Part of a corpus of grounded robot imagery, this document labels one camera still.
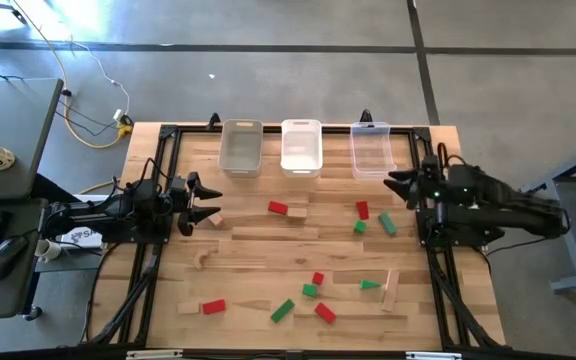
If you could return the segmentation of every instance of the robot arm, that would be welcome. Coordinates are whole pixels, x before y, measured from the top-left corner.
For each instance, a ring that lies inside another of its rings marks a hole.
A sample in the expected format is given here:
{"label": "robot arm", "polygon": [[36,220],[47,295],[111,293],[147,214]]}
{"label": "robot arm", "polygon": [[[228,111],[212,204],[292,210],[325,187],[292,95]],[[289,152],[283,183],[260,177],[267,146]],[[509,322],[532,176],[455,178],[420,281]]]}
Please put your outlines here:
{"label": "robot arm", "polygon": [[483,246],[504,235],[501,227],[521,228],[547,238],[568,230],[562,221],[565,211],[557,201],[515,191],[476,166],[448,166],[447,160],[442,164],[440,157],[432,155],[418,171],[394,171],[389,176],[393,179],[384,184],[408,209],[417,208],[420,201],[434,201],[434,208],[419,212],[420,223],[426,224],[420,234],[434,232],[431,246],[443,246],[446,241]]}
{"label": "robot arm", "polygon": [[51,203],[44,208],[39,233],[47,239],[85,226],[103,235],[108,243],[163,243],[168,236],[170,216],[179,214],[177,226],[184,236],[193,232],[197,224],[221,210],[218,207],[199,207],[195,198],[213,199],[222,196],[202,186],[196,172],[187,179],[175,177],[170,190],[151,179],[127,184],[120,194],[113,193],[101,202]]}

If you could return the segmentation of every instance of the desk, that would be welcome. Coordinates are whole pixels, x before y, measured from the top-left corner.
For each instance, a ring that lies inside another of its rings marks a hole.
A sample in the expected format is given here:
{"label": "desk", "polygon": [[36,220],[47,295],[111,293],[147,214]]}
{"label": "desk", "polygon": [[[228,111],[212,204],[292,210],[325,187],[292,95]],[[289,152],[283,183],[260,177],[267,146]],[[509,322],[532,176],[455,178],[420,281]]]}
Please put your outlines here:
{"label": "desk", "polygon": [[30,194],[62,86],[59,79],[0,81],[0,146],[16,158],[0,171],[0,200]]}
{"label": "desk", "polygon": [[[48,203],[45,200],[21,200],[16,203],[0,204],[0,211],[11,213],[3,239],[23,234],[39,226],[41,209]],[[0,318],[11,317],[24,310],[26,294],[32,288],[32,267],[35,258],[35,248],[39,236],[36,232],[26,236],[29,243],[19,255],[12,273],[0,280]]]}
{"label": "desk", "polygon": [[[136,124],[122,181],[138,179],[146,159],[154,157],[160,125]],[[445,142],[450,154],[460,153],[455,127],[431,127],[431,134],[435,146]],[[225,226],[215,229],[206,221],[189,238],[173,227],[164,247],[147,346],[440,349],[428,263],[425,251],[417,245],[413,212],[380,181],[359,182],[352,177],[348,135],[324,136],[324,167],[321,177],[314,180],[285,177],[279,166],[281,135],[264,136],[257,179],[230,179],[222,174],[217,165],[218,134],[183,136],[177,173],[185,177],[189,171],[198,171],[205,186],[223,192],[222,198],[201,204],[221,206]],[[391,137],[391,142],[395,163],[400,169],[410,168],[407,140]],[[169,157],[170,151],[164,156],[164,169]],[[270,200],[307,208],[308,217],[299,223],[269,213]],[[370,219],[366,232],[355,235],[355,202],[360,200],[368,201]],[[387,236],[379,224],[377,215],[382,211],[389,211],[399,228],[395,237]],[[217,253],[198,271],[193,257],[201,249]],[[92,333],[101,330],[125,298],[134,252],[135,246],[124,244],[106,261],[94,300]],[[471,249],[455,249],[455,258],[464,302],[489,334],[503,343],[486,263]],[[389,269],[398,270],[400,279],[395,310],[384,313],[382,290],[360,291],[358,282],[385,283]],[[301,291],[314,271],[323,272],[325,279],[313,300]],[[220,298],[226,300],[224,313],[177,313],[179,303]],[[287,298],[296,306],[274,324],[270,315]],[[337,314],[333,325],[313,312],[319,301]],[[140,313],[138,303],[134,323]],[[449,320],[454,323],[454,316]]]}

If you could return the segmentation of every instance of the clear plastic bin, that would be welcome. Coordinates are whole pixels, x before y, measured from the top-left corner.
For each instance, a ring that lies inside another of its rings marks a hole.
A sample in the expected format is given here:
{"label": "clear plastic bin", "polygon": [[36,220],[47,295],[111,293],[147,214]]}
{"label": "clear plastic bin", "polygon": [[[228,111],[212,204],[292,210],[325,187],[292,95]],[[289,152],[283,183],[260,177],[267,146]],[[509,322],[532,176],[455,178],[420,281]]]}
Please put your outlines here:
{"label": "clear plastic bin", "polygon": [[261,172],[264,125],[258,120],[226,120],[221,130],[219,167],[230,177]]}
{"label": "clear plastic bin", "polygon": [[357,122],[350,127],[352,174],[358,180],[384,179],[397,170],[392,161],[390,125]]}
{"label": "clear plastic bin", "polygon": [[281,168],[287,176],[315,177],[323,161],[321,123],[289,119],[281,123]]}

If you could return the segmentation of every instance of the green block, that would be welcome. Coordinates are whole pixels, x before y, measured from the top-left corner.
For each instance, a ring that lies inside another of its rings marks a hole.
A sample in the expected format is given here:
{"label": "green block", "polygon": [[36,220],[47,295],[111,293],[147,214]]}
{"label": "green block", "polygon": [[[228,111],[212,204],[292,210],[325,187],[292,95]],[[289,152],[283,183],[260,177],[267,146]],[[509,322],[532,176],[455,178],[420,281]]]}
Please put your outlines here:
{"label": "green block", "polygon": [[304,284],[304,295],[315,297],[317,296],[317,287],[313,284]]}
{"label": "green block", "polygon": [[355,232],[363,234],[364,231],[366,231],[366,223],[361,220],[357,220],[357,223],[355,224]]}
{"label": "green block", "polygon": [[372,289],[376,287],[381,287],[381,284],[378,282],[370,281],[370,280],[361,280],[359,283],[359,288],[363,289]]}
{"label": "green block", "polygon": [[288,314],[288,312],[292,310],[292,308],[294,307],[295,303],[293,303],[292,300],[288,299],[279,307],[279,309],[277,309],[272,315],[270,315],[270,318],[276,324],[279,322],[279,320],[281,320],[284,316],[286,316],[286,314]]}
{"label": "green block", "polygon": [[384,226],[384,230],[386,230],[388,235],[397,233],[397,227],[392,223],[392,220],[390,220],[390,215],[388,215],[387,212],[383,212],[381,215],[379,215],[379,222]]}

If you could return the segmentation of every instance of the black desk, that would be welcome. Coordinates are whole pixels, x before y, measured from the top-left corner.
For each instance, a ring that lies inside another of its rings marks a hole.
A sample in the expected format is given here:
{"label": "black desk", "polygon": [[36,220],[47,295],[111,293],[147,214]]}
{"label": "black desk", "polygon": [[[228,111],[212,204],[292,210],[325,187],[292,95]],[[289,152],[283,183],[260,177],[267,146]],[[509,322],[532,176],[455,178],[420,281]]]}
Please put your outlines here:
{"label": "black desk", "polygon": [[0,200],[30,195],[62,87],[60,79],[0,80],[0,146],[16,158],[0,171]]}
{"label": "black desk", "polygon": [[[12,215],[3,239],[37,228],[41,209],[47,204],[47,201],[40,199],[1,203],[0,211],[8,211]],[[33,277],[30,275],[33,273],[38,235],[32,233],[27,239],[30,243],[23,254],[19,255],[14,270],[0,280],[0,318],[14,316],[28,305],[26,298],[33,285]]]}

